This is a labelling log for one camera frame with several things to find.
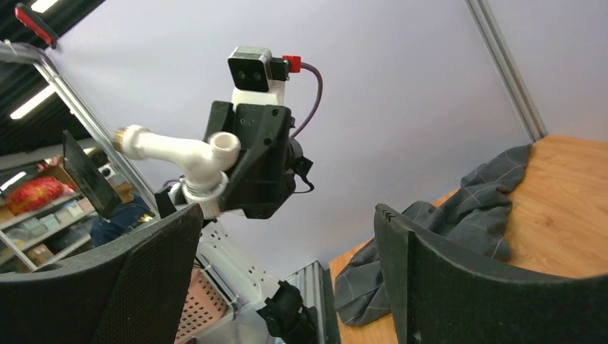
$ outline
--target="fluorescent light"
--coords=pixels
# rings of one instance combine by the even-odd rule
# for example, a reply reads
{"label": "fluorescent light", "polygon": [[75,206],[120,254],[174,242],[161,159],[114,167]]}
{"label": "fluorescent light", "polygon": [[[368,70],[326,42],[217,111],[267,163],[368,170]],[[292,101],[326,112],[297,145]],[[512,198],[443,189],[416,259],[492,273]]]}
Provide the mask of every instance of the fluorescent light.
{"label": "fluorescent light", "polygon": [[25,104],[21,105],[14,113],[11,114],[11,118],[14,120],[18,120],[23,118],[25,115],[30,113],[36,106],[40,105],[40,103],[44,102],[48,97],[50,97],[53,93],[55,93],[55,88],[52,85],[46,86],[40,93],[32,97],[30,100],[25,102]]}
{"label": "fluorescent light", "polygon": [[0,190],[4,191],[8,189],[9,186],[15,184],[19,179],[25,177],[26,174],[27,173],[25,173],[24,171],[19,172],[13,178],[10,178],[6,183],[2,184],[2,186],[0,186]]}
{"label": "fluorescent light", "polygon": [[46,10],[50,9],[51,6],[59,0],[38,0],[32,4],[32,11],[38,13],[45,13]]}

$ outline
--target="dark blue fabric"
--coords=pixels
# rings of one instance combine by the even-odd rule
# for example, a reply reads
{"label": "dark blue fabric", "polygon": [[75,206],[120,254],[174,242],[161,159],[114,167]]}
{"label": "dark blue fabric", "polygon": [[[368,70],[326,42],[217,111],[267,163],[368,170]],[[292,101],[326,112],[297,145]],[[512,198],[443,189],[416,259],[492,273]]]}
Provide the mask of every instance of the dark blue fabric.
{"label": "dark blue fabric", "polygon": [[[139,204],[147,211],[133,204]],[[148,204],[140,196],[134,196],[131,202],[118,206],[115,211],[116,215],[109,222],[98,216],[91,227],[93,246],[98,247],[107,244],[126,233],[129,227],[135,228],[139,224],[139,219],[149,211]]]}

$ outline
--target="white pipe fitting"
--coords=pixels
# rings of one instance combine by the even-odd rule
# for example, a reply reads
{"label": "white pipe fitting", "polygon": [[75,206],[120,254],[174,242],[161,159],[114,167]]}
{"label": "white pipe fitting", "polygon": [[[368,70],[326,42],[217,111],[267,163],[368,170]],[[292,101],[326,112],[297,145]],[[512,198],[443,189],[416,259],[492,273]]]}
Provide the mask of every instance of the white pipe fitting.
{"label": "white pipe fitting", "polygon": [[225,132],[213,134],[205,143],[156,135],[131,125],[116,133],[114,147],[133,160],[152,158],[176,164],[184,172],[186,200],[201,204],[210,219],[219,215],[217,197],[228,183],[224,171],[237,162],[241,143],[236,135]]}

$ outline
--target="red handle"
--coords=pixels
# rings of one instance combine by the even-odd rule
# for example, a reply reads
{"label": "red handle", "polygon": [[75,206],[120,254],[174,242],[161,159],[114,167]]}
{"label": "red handle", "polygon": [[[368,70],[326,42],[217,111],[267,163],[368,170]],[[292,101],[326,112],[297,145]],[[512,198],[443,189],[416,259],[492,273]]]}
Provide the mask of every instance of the red handle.
{"label": "red handle", "polygon": [[57,39],[59,38],[51,28],[46,25],[29,6],[19,3],[15,6],[15,17],[25,25],[26,28],[32,30],[38,37],[42,38],[51,48],[57,47]]}

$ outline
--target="ceiling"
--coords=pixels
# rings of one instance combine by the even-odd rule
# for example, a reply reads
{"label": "ceiling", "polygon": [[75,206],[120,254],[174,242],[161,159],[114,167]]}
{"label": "ceiling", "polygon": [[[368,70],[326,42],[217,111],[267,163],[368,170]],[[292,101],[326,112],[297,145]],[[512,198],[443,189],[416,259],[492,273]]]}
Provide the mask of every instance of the ceiling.
{"label": "ceiling", "polygon": [[[0,39],[45,48],[46,44],[40,38],[15,19],[14,8],[19,2],[32,5],[35,0],[0,0]],[[102,2],[59,0],[38,15],[61,37]],[[10,118],[13,111],[46,86],[44,78],[33,66],[0,62],[0,157],[58,145],[62,142],[62,131],[66,129],[77,140],[90,137],[56,94],[25,117],[19,120]]]}

